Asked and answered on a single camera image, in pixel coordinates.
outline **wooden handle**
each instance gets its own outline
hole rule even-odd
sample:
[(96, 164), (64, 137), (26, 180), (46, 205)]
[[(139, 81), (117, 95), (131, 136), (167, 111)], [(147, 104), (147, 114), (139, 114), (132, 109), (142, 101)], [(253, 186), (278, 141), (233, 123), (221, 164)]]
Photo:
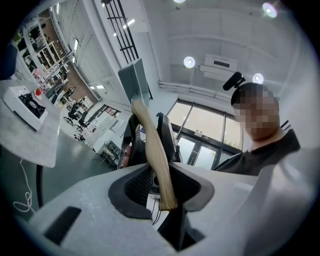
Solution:
[(178, 204), (171, 182), (168, 160), (164, 146), (150, 117), (149, 110), (141, 99), (132, 100), (131, 107), (132, 113), (137, 116), (145, 130), (146, 159), (155, 171), (160, 187), (161, 200), (159, 210), (167, 211), (175, 209), (178, 207)]

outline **black microphone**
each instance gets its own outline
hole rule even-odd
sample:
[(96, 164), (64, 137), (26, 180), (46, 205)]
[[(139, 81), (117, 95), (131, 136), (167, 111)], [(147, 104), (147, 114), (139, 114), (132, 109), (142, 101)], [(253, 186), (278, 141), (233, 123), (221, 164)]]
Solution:
[(240, 72), (235, 72), (228, 81), (223, 85), (225, 91), (229, 91), (232, 87), (237, 88), (246, 79), (242, 76)]

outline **white desk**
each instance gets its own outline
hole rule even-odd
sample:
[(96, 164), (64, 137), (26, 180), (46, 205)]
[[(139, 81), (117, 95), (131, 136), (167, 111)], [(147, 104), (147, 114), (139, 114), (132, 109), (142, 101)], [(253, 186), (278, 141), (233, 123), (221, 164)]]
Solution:
[(37, 164), (37, 196), (41, 207), (43, 167), (52, 168), (56, 165), (60, 113), (47, 97), (42, 95), (42, 100), (37, 101), (45, 107), (48, 115), (40, 130), (35, 131), (3, 101), (7, 88), (15, 86), (26, 86), (30, 92), (38, 88), (37, 84), (24, 80), (0, 81), (0, 144), (19, 158)]

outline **neck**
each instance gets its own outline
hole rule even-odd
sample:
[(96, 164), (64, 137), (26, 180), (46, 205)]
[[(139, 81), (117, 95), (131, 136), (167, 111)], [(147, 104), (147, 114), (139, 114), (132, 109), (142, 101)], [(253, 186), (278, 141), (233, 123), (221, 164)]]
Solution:
[(263, 139), (260, 139), (260, 140), (253, 140), (252, 141), (252, 146), (248, 151), (251, 152), (252, 150), (256, 150), (256, 149), (261, 148), (263, 146), (266, 146), (266, 145), (268, 145), (270, 143), (276, 142), (276, 141), (282, 139), (285, 136), (285, 134), (286, 133), (281, 129), (281, 127), (279, 127), (269, 137), (263, 138)]

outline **white cable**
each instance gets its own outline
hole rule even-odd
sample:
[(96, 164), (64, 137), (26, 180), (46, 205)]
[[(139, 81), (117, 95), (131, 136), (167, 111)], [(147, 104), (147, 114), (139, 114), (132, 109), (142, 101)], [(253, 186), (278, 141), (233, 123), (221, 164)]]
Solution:
[[(29, 183), (28, 183), (28, 179), (27, 179), (27, 174), (26, 174), (26, 171), (25, 171), (24, 166), (22, 165), (22, 161), (23, 161), (23, 158), (22, 158), (21, 161), (20, 161), (20, 166), (21, 166), (21, 168), (22, 168), (22, 170), (23, 170), (24, 179), (25, 179), (25, 182), (26, 182), (26, 186), (27, 186), (28, 189), (29, 189), (29, 192), (26, 192), (26, 193), (24, 194), (25, 199), (26, 199), (26, 204), (25, 204), (25, 203), (22, 203), (22, 202), (13, 202), (13, 206), (14, 206), (19, 212), (26, 213), (26, 212), (28, 212), (29, 210), (31, 210), (32, 213), (35, 214), (35, 213), (36, 213), (35, 210), (32, 209), (32, 207), (31, 207), (31, 206), (32, 206), (32, 190), (31, 190), (31, 188), (29, 187)], [(19, 209), (16, 205), (26, 207), (27, 209), (21, 210), (21, 209)]]

